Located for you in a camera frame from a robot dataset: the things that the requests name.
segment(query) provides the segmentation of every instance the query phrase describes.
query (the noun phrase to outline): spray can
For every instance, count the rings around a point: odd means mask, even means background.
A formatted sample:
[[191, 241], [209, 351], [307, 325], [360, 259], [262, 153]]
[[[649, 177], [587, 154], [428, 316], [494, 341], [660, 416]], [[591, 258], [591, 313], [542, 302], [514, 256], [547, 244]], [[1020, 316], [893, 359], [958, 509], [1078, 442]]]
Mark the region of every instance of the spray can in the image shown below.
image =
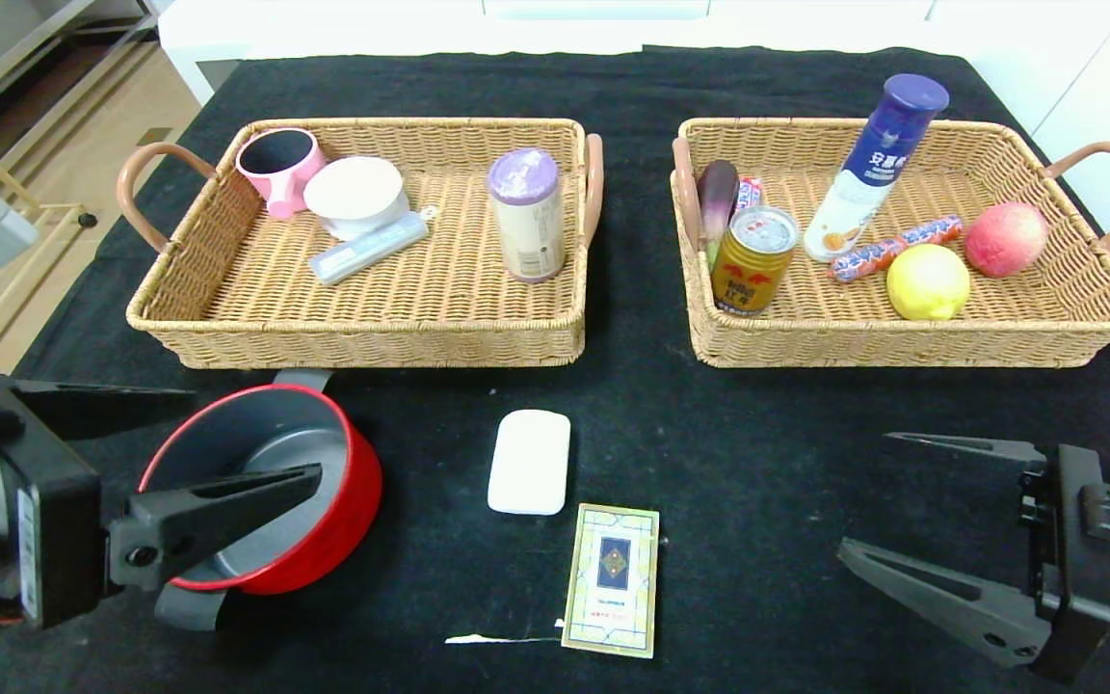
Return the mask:
[[928, 124], [947, 105], [948, 91], [937, 80], [917, 74], [886, 80], [885, 97], [803, 234], [810, 259], [828, 263], [864, 237]]

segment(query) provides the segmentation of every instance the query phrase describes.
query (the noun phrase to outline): table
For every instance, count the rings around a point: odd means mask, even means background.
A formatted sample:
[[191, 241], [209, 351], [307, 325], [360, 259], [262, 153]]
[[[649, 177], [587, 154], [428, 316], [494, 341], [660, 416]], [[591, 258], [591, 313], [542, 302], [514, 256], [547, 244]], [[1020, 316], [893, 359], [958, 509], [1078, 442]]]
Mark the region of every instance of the table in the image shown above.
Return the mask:
[[[947, 115], [1012, 124], [960, 58], [647, 48], [612, 56], [248, 62], [181, 142], [221, 155], [248, 121], [312, 115], [567, 115], [603, 133], [607, 197], [591, 253], [587, 348], [563, 369], [349, 370], [331, 395], [374, 443], [375, 526], [312, 587], [232, 597], [225, 632], [174, 632], [127, 593], [52, 632], [0, 633], [0, 691], [1060, 691], [995, 668], [834, 557], [850, 535], [995, 581], [1026, 576], [1018, 471], [888, 442], [890, 430], [1089, 445], [1110, 480], [1110, 346], [1070, 370], [718, 370], [693, 356], [670, 212], [669, 141], [693, 115], [867, 115], [920, 71]], [[181, 163], [140, 193], [171, 230], [199, 189]], [[150, 250], [122, 221], [18, 370], [193, 388], [202, 403], [272, 372], [196, 372], [123, 309]], [[643, 281], [636, 278], [643, 276]], [[573, 421], [568, 504], [486, 506], [494, 428], [518, 408]], [[176, 422], [75, 445], [120, 507]], [[653, 662], [554, 642], [577, 502], [656, 509]], [[1110, 691], [1110, 641], [1080, 681]]]

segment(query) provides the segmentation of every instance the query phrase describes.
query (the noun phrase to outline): lemon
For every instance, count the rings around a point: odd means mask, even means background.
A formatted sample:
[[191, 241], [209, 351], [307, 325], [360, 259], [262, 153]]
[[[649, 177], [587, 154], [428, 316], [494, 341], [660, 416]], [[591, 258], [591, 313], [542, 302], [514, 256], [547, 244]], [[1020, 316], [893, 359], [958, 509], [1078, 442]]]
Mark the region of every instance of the lemon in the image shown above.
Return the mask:
[[902, 251], [886, 278], [889, 302], [911, 321], [947, 321], [970, 295], [970, 272], [957, 253], [922, 243]]

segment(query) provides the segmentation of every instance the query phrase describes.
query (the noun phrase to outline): energy drink can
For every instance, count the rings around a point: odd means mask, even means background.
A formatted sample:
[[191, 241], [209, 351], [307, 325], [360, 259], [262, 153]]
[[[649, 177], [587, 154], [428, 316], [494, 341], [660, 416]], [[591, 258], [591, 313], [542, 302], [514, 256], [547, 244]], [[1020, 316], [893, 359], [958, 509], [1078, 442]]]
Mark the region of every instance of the energy drink can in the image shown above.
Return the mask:
[[799, 225], [777, 208], [748, 208], [730, 220], [709, 272], [714, 303], [736, 316], [765, 311], [783, 281]]

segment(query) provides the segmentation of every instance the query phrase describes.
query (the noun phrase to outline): pink handle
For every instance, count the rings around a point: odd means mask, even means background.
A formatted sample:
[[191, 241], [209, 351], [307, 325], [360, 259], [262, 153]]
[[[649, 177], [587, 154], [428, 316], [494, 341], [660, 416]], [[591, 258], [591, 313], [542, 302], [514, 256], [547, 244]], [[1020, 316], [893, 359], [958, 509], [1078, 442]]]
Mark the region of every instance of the pink handle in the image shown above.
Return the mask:
[[286, 220], [296, 211], [299, 211], [299, 177], [294, 172], [273, 177], [273, 189], [268, 195], [268, 213]]

